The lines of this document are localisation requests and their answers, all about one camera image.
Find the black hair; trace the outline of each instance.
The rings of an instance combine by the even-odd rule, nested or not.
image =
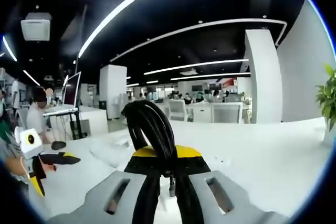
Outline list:
[[[33,101],[34,102],[44,102],[47,101],[46,92],[41,87],[36,87],[33,89]]]

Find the white t-shirt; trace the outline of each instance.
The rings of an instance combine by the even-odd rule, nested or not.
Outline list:
[[[38,134],[45,131],[46,120],[43,117],[43,110],[39,109],[37,104],[33,102],[27,114],[28,129],[35,129]]]
[[[19,91],[19,83],[15,80],[12,84],[12,99],[14,98],[14,93],[16,92],[15,101],[13,102],[13,108],[20,108],[20,91]]]

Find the yellow part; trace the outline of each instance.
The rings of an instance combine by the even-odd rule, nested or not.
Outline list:
[[[37,178],[36,177],[31,177],[30,178],[30,181],[32,183],[32,185],[35,187],[35,189],[37,190],[37,192],[42,196],[44,197],[43,193],[42,193],[42,190],[37,182]]]
[[[65,157],[65,156],[76,157],[76,156],[74,156],[74,154],[69,153],[69,152],[65,152],[64,155],[63,155],[63,157]]]
[[[183,158],[183,157],[201,157],[201,153],[199,153],[197,150],[185,147],[182,145],[176,145],[177,150],[177,157]],[[152,146],[146,146],[144,148],[141,148],[133,153],[133,157],[157,157],[155,150]]]

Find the white chair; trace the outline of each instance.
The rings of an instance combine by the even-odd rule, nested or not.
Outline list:
[[[192,114],[187,113],[184,100],[169,100],[169,119],[182,118],[184,122],[192,119]]]
[[[243,123],[243,103],[227,102],[213,104],[213,123]]]
[[[27,114],[28,114],[28,108],[20,108],[16,111],[15,118],[19,117],[18,124],[20,127],[23,127],[27,130]]]

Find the white cabinet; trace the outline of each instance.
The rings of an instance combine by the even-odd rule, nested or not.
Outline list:
[[[192,105],[187,107],[193,110],[194,122],[197,123],[211,123],[212,120],[212,110],[210,105]]]

